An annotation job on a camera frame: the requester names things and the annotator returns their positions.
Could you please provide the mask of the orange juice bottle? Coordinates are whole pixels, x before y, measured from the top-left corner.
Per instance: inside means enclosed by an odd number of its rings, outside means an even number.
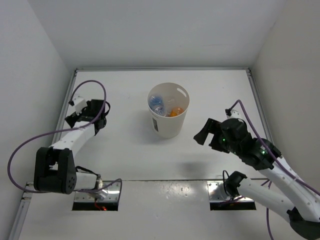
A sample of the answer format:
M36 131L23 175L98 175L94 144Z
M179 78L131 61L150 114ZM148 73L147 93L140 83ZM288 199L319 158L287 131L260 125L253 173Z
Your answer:
M168 116L169 117L177 117L177 116L181 115L184 111L185 110L183 108L176 106L171 109Z

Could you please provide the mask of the blue label plastic bottle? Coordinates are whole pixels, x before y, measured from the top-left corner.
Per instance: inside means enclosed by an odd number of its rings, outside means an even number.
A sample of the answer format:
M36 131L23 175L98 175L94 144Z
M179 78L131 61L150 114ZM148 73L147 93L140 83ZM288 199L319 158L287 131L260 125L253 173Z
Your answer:
M163 102L163 97L160 94L152 94L148 97L148 105L149 107L156 108L156 107L163 107L164 102Z

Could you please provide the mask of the clear bottle white cap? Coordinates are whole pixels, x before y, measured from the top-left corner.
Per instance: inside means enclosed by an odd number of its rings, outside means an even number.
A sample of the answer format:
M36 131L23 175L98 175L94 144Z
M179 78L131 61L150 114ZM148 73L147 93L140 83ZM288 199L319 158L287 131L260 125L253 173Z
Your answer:
M173 96L164 97L163 103L164 103L164 108L165 108L168 115L172 112L173 108L178 106L176 98Z

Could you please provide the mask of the clear bottle blue-white cap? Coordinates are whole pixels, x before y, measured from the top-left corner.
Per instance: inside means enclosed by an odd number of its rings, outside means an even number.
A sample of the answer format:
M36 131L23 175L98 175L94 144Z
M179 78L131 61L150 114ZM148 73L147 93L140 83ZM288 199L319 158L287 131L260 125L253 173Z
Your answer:
M153 112L161 117L167 116L167 110L163 105L156 105L153 109Z

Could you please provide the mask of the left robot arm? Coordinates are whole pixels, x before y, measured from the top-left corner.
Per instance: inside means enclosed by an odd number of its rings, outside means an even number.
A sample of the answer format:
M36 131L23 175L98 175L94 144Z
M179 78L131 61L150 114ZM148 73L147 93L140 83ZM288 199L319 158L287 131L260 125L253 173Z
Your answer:
M75 156L86 142L107 125L110 108L100 99L80 100L75 112L65 118L71 127L63 138L36 152L33 186L40 192L71 194L74 191L96 190L99 174L79 172Z

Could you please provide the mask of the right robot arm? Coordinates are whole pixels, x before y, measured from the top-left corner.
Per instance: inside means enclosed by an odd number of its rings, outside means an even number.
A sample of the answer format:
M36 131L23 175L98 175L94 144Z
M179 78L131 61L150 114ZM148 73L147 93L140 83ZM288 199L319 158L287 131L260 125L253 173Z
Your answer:
M209 144L213 150L235 154L281 190L281 193L272 192L234 171L222 183L222 198L248 197L281 216L302 238L320 238L319 196L298 182L298 175L271 142L252 137L247 124L239 118L223 122L209 118L193 139L203 145L209 134L213 134Z

